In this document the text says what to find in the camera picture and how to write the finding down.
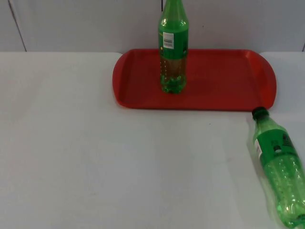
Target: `red tray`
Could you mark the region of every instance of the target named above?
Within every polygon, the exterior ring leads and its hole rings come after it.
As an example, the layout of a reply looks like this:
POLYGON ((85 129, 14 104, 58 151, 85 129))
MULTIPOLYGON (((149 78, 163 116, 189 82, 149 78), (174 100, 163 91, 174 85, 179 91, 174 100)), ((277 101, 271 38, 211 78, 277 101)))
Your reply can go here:
POLYGON ((270 64, 250 50, 189 50, 180 94, 161 90, 158 50, 131 50, 117 61, 112 86, 120 105, 143 109, 251 111, 270 108, 276 95, 270 64))

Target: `green label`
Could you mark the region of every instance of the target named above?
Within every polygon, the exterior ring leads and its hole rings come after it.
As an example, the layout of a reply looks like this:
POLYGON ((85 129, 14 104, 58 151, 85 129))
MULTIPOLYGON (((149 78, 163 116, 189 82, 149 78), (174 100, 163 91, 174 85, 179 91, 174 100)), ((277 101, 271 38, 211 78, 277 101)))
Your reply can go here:
POLYGON ((159 30, 159 51, 166 59, 182 59, 188 50, 189 31, 169 33, 159 30))
POLYGON ((260 134, 254 146, 263 167, 277 156, 298 157, 288 133, 283 130, 269 130, 260 134))

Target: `green bottle cap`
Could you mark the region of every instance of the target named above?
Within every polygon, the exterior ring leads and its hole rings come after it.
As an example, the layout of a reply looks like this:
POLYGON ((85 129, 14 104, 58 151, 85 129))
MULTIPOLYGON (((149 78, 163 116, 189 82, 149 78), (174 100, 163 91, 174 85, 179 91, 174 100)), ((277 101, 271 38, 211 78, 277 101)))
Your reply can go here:
POLYGON ((261 118, 263 116, 269 116, 269 112, 263 106, 257 107, 252 111, 252 117, 254 120, 261 118))

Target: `white wall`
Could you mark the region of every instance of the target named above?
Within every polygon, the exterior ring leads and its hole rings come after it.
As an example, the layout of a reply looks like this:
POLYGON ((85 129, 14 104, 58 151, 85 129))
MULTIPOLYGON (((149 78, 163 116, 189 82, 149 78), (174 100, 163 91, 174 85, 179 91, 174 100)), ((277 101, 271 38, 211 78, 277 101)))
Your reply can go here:
POLYGON ((7 0, 0 0, 0 52, 24 51, 7 0))
MULTIPOLYGON (((11 0, 29 51, 156 48, 161 0, 11 0)), ((301 51, 304 0, 183 0, 191 48, 301 51)))

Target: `upright bottle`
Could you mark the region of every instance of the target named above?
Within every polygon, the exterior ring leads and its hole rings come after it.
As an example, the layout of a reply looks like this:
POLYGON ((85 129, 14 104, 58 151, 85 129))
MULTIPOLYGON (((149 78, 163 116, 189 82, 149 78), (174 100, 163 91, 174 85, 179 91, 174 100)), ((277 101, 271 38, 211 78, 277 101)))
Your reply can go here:
POLYGON ((186 85, 189 22, 182 0, 167 0, 159 23, 161 86, 180 93, 186 85))
POLYGON ((290 137, 265 108, 254 109, 252 115, 254 146, 275 193, 279 218, 288 228, 305 225, 305 177, 290 137))

